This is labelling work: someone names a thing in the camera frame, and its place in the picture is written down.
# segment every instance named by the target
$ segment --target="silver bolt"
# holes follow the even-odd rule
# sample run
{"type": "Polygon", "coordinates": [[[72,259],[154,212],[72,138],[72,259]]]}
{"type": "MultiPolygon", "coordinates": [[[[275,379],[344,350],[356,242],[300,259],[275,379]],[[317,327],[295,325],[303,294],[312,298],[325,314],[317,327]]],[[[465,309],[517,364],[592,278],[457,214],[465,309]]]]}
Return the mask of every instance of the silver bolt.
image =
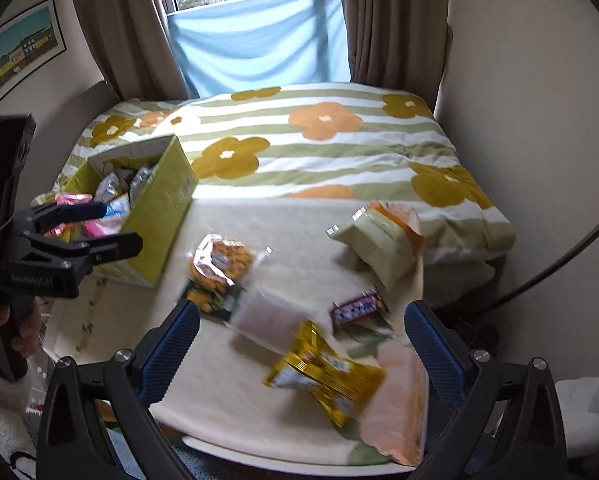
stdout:
{"type": "Polygon", "coordinates": [[[130,351],[128,348],[123,348],[122,350],[118,350],[115,352],[115,360],[118,363],[125,363],[131,358],[132,355],[132,351],[130,351]]]}
{"type": "Polygon", "coordinates": [[[546,364],[546,361],[544,361],[544,359],[542,359],[541,357],[535,357],[533,360],[533,366],[537,368],[537,370],[546,370],[546,367],[548,365],[546,364]]]}
{"type": "Polygon", "coordinates": [[[70,362],[71,362],[71,358],[66,356],[61,358],[58,363],[56,364],[56,366],[58,368],[68,368],[70,366],[70,362]]]}
{"type": "Polygon", "coordinates": [[[487,363],[491,360],[491,355],[486,350],[475,350],[473,357],[478,363],[487,363]]]}

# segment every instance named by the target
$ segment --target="cord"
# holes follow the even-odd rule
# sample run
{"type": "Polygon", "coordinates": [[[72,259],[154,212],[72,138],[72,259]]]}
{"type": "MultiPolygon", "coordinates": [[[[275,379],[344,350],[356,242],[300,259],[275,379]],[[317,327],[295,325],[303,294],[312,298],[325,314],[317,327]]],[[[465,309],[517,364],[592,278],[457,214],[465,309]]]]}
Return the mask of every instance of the cord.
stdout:
{"type": "Polygon", "coordinates": [[[555,261],[553,264],[548,266],[546,269],[542,270],[539,274],[528,280],[523,285],[520,285],[515,290],[505,294],[498,300],[495,300],[493,303],[488,305],[483,310],[478,311],[477,313],[471,316],[471,319],[475,319],[477,317],[484,316],[487,312],[492,312],[496,308],[500,308],[505,305],[509,301],[517,298],[520,294],[525,293],[527,290],[533,288],[538,283],[543,282],[548,276],[553,275],[559,269],[564,267],[568,262],[570,262],[574,257],[576,257],[579,253],[581,253],[586,247],[592,244],[597,238],[599,238],[599,223],[593,228],[591,232],[589,232],[578,244],[574,245],[568,252],[566,252],[560,259],[555,261]]]}

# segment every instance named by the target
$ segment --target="painting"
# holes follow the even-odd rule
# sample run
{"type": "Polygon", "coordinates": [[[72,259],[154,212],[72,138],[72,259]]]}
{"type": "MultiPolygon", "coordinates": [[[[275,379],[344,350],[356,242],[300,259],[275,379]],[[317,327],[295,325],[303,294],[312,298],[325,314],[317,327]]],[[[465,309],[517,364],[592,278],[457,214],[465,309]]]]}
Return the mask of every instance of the painting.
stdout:
{"type": "Polygon", "coordinates": [[[55,0],[44,0],[0,25],[0,100],[65,50],[55,0]]]}

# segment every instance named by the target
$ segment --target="bedspread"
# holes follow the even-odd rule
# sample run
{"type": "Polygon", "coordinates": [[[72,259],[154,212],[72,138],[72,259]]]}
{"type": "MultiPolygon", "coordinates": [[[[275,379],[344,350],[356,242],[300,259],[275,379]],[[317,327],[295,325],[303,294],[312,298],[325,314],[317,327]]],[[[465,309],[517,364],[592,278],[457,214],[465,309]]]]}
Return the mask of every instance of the bedspread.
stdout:
{"type": "Polygon", "coordinates": [[[193,198],[404,202],[422,221],[425,264],[489,260],[515,241],[423,100],[353,83],[121,102],[84,130],[52,193],[90,155],[166,134],[199,177],[193,198]]]}

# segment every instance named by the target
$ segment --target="blue fabric covering window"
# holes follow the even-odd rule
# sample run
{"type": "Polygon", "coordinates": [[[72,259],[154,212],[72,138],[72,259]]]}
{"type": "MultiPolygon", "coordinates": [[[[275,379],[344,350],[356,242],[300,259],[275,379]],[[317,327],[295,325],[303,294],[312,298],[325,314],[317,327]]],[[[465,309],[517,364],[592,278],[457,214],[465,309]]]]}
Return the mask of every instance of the blue fabric covering window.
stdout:
{"type": "Polygon", "coordinates": [[[351,79],[341,0],[231,0],[168,27],[193,96],[351,79]]]}

